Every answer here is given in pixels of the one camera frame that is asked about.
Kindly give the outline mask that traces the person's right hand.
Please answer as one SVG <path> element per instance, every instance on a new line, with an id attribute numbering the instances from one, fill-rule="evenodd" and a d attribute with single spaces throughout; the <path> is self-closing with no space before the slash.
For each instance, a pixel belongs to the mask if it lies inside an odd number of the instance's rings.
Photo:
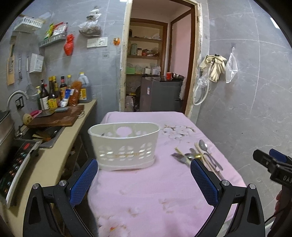
<path id="1" fill-rule="evenodd" d="M 282 191 L 279 191 L 279 193 L 277 194 L 276 196 L 276 205 L 275 205 L 275 214 L 280 210 L 280 200 L 281 200 L 281 197 L 282 197 Z"/>

